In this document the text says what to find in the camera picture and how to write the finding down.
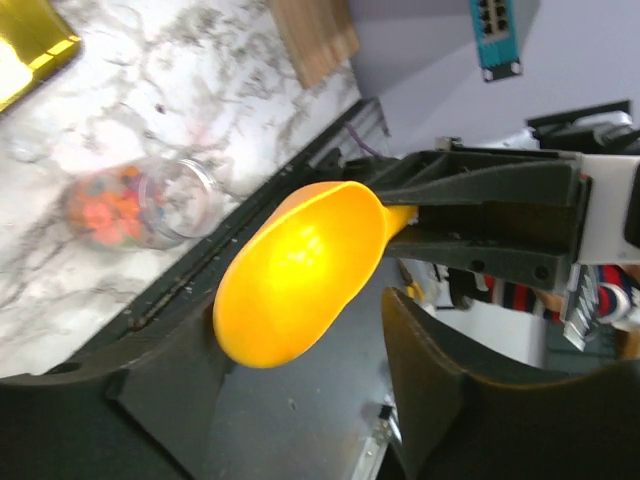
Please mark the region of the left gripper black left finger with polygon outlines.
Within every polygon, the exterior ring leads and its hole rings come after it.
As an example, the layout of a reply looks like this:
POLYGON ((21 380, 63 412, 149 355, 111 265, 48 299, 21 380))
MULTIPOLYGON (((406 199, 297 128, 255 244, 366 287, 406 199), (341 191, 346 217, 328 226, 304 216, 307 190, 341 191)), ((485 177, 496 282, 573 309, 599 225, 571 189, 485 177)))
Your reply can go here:
POLYGON ((50 373, 1 381, 4 479, 204 479, 227 357, 187 307, 50 373))

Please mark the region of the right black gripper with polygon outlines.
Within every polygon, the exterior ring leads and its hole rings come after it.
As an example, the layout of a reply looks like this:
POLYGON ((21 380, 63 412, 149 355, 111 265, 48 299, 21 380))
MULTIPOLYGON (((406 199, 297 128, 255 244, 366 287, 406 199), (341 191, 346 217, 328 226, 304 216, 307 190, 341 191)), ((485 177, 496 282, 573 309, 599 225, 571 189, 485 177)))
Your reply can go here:
POLYGON ((385 205, 418 205, 417 232, 385 255, 561 289, 583 238, 592 181, 555 153, 423 151, 367 181, 385 205))

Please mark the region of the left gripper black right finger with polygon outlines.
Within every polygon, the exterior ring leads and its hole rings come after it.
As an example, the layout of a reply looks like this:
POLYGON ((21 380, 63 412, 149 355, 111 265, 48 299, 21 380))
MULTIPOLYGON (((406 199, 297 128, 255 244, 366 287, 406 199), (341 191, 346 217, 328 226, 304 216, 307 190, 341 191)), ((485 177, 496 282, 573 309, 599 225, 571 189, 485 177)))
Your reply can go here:
POLYGON ((635 479, 639 364, 583 375, 501 355, 404 293, 382 323, 410 479, 635 479))

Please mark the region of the yellow plastic scoop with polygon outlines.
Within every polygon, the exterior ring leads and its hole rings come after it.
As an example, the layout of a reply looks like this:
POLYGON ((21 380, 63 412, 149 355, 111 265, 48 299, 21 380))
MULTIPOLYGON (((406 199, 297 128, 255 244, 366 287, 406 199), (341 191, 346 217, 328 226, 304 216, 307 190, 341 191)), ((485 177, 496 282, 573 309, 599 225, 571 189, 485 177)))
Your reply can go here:
POLYGON ((221 279, 213 328, 222 350, 251 368, 302 355, 363 289, 417 211, 385 206, 354 181, 313 183, 290 194, 221 279))

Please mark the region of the clear glass jar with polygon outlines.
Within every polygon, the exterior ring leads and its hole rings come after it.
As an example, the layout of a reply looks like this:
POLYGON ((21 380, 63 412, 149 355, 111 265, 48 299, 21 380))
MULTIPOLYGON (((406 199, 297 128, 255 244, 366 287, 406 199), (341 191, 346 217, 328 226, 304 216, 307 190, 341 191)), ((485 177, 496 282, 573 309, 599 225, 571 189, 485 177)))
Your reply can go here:
POLYGON ((68 187, 66 220, 100 249, 167 250, 210 234, 222 194, 191 159, 143 159, 89 173, 68 187))

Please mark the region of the tin of gummy candies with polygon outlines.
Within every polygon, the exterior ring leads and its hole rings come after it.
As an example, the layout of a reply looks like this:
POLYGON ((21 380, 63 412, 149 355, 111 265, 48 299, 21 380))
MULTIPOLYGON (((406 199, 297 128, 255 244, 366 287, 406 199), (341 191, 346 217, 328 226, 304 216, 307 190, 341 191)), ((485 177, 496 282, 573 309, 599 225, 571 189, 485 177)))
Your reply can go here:
POLYGON ((1 112, 71 64, 82 40, 50 1, 1 3, 1 112))

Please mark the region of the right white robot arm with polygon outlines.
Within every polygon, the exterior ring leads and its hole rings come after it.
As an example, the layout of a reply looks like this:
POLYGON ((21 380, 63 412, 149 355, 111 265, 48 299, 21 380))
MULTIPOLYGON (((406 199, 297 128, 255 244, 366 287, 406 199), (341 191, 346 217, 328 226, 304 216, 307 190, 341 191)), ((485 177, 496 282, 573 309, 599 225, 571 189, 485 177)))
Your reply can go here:
POLYGON ((383 204, 414 204, 387 256, 489 274, 542 290, 582 265, 639 259, 639 131, 627 101, 529 119, 517 134, 379 166, 383 204))

